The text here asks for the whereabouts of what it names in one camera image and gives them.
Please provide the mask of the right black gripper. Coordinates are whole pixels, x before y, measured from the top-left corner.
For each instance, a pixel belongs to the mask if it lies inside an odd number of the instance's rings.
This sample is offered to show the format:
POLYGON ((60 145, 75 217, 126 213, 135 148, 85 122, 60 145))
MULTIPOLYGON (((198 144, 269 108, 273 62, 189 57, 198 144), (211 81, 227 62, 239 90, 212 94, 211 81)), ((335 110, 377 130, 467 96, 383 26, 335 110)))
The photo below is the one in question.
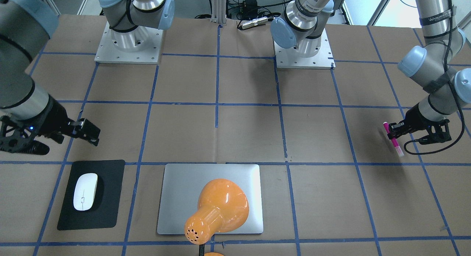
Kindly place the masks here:
POLYGON ((86 118, 70 119, 65 108, 52 96, 37 116, 20 120, 13 115, 1 117, 0 150, 9 153, 47 155, 49 147, 36 139, 44 136, 62 144, 64 136, 85 140, 99 145, 101 129, 86 118))

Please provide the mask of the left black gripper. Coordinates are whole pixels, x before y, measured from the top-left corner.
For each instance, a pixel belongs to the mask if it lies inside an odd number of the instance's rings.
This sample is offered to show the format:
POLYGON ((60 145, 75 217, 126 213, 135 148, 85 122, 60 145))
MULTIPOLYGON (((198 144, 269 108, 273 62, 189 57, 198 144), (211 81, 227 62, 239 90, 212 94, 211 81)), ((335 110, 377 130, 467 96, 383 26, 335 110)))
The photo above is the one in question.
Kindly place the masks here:
POLYGON ((443 116, 434 120, 426 118, 421 112, 419 104, 416 104, 407 111, 402 122, 387 124, 387 137, 393 140, 408 133, 425 130, 427 135, 419 139, 420 144, 444 143, 451 140, 449 122, 449 119, 443 116))

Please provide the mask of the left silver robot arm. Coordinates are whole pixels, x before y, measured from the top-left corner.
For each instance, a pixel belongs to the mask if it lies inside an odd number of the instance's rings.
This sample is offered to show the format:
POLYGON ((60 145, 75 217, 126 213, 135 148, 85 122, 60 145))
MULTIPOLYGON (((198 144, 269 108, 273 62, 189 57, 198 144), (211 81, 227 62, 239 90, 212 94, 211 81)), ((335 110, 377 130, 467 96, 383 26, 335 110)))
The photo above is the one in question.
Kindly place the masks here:
MULTIPOLYGON (((390 140, 425 130, 422 145, 451 140, 448 116, 470 103, 470 69, 457 71, 450 61, 464 46, 466 37, 454 22, 452 0, 415 0, 425 46, 413 47, 397 65, 405 76, 423 88, 428 96, 407 111, 404 120, 385 127, 390 140)), ((274 42, 285 49, 315 39, 323 31, 321 13, 332 0, 293 0, 281 16, 273 19, 274 42)))

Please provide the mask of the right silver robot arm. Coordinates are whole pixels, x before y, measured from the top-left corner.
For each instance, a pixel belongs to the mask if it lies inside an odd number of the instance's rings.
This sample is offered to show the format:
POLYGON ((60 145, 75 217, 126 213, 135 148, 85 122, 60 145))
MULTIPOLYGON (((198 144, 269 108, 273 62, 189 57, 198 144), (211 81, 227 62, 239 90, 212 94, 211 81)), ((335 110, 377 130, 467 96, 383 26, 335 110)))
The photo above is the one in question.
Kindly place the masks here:
MULTIPOLYGON (((174 0, 99 0, 107 18, 96 53, 99 63, 157 64, 163 31, 174 19, 174 0)), ((35 137, 61 144, 65 136, 97 146, 100 129, 87 119, 70 119, 65 108, 25 69, 52 38, 58 16, 41 0, 1 5, 1 151, 47 155, 35 137)))

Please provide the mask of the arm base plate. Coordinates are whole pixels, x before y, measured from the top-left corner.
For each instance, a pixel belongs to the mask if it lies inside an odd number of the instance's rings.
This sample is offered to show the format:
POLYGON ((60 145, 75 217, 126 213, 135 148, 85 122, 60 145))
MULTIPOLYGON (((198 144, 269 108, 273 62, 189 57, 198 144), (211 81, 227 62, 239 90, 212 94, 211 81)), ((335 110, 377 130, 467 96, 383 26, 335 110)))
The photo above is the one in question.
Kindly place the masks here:
POLYGON ((96 50, 95 61, 109 64, 158 65, 164 31, 138 26, 134 31, 119 33, 106 23, 96 50))
POLYGON ((284 69, 334 69, 336 67, 326 30, 314 40, 304 39, 296 47, 282 48, 276 42, 276 66, 284 69))

